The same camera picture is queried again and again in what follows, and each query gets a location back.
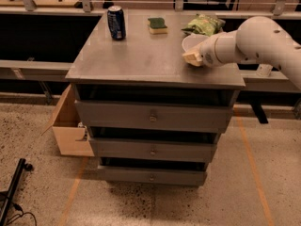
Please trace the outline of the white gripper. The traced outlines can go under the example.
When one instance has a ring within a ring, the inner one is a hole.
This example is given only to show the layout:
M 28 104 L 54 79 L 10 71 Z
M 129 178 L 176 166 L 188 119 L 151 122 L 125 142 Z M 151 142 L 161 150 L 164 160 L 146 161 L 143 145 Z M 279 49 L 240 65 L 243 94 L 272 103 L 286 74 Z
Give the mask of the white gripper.
M 201 45 L 195 45 L 182 54 L 185 62 L 200 67 L 220 67 L 237 62 L 239 51 L 236 46 L 236 32 L 221 32 L 212 35 Z

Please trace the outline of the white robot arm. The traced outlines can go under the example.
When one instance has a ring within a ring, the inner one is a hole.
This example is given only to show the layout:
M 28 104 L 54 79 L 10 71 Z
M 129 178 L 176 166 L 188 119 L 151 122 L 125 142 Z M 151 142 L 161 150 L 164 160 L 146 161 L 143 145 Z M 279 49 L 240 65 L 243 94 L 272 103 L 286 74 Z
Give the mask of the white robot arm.
M 182 57 L 196 67 L 220 67 L 246 59 L 268 64 L 301 89 L 301 45 L 267 17 L 252 17 L 237 30 L 214 34 L 186 50 Z

